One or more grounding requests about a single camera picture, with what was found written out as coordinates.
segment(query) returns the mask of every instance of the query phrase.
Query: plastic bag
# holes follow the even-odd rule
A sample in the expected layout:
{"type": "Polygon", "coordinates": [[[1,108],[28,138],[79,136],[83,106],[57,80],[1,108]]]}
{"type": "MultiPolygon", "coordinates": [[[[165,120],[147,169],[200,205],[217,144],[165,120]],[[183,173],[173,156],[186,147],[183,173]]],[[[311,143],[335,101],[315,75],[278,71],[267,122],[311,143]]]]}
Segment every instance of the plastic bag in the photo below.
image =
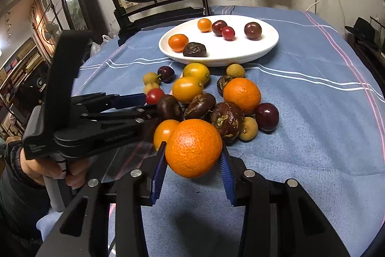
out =
{"type": "Polygon", "coordinates": [[[108,31],[107,35],[113,39],[115,36],[118,35],[118,31],[115,30],[113,27],[112,27],[112,24],[110,23],[110,30],[108,31]]]}
{"type": "Polygon", "coordinates": [[[92,42],[90,56],[95,56],[110,40],[112,40],[112,38],[110,38],[108,35],[103,35],[103,43],[101,45],[92,42]]]}
{"type": "Polygon", "coordinates": [[[95,56],[96,53],[98,53],[101,50],[102,46],[99,44],[96,44],[95,42],[92,42],[90,56],[95,56]]]}

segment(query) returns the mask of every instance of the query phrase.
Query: black hat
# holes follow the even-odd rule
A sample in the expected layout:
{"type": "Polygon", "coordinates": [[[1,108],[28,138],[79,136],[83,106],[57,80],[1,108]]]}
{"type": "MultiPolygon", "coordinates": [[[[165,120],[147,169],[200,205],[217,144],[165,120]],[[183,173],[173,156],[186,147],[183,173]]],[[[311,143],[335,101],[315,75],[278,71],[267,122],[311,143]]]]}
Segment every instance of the black hat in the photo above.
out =
{"type": "Polygon", "coordinates": [[[371,48],[378,50],[377,44],[374,42],[376,31],[371,24],[365,19],[358,18],[354,27],[345,26],[345,29],[352,33],[361,42],[365,43],[371,48]]]}

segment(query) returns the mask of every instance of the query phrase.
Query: jacket sleeve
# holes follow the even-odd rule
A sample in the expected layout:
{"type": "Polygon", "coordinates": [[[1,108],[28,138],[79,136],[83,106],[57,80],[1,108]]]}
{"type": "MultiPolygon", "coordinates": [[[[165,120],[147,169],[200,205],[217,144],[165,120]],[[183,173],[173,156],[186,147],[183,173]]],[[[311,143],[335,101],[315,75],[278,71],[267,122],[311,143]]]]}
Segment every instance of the jacket sleeve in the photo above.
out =
{"type": "Polygon", "coordinates": [[[28,177],[20,166],[20,141],[5,150],[5,170],[0,179],[0,219],[10,231],[26,240],[40,239],[37,221],[50,208],[45,187],[28,177]]]}

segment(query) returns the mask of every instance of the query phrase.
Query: human hand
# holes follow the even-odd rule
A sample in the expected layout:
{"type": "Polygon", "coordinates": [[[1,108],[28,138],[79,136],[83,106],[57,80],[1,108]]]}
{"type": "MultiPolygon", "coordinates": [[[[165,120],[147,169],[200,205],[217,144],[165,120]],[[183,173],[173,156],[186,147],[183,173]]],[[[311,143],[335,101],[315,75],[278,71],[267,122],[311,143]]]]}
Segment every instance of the human hand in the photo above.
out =
{"type": "MultiPolygon", "coordinates": [[[[24,149],[20,152],[20,165],[26,175],[42,186],[45,186],[43,176],[52,178],[62,178],[63,176],[61,167],[51,159],[26,160],[24,149]]],[[[82,187],[85,183],[85,175],[89,165],[88,158],[71,162],[69,165],[71,174],[65,176],[66,184],[73,189],[82,187]]]]}

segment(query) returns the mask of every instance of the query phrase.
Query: metal screw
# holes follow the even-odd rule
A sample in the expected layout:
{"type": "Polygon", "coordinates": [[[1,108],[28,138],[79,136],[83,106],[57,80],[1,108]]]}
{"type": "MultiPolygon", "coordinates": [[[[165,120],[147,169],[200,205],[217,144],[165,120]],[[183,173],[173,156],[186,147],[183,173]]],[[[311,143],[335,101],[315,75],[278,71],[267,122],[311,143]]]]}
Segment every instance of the metal screw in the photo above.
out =
{"type": "Polygon", "coordinates": [[[287,182],[288,186],[290,186],[291,188],[295,188],[298,186],[298,182],[294,179],[289,179],[288,182],[287,182]]]}
{"type": "Polygon", "coordinates": [[[95,186],[97,186],[99,184],[99,181],[98,179],[91,179],[88,181],[88,186],[90,188],[94,188],[95,186]]]}
{"type": "Polygon", "coordinates": [[[134,169],[130,172],[131,176],[133,178],[137,178],[138,176],[142,175],[142,172],[139,169],[134,169]]]}
{"type": "Polygon", "coordinates": [[[253,170],[246,170],[243,174],[247,178],[252,178],[253,176],[255,176],[255,172],[253,170]]]}

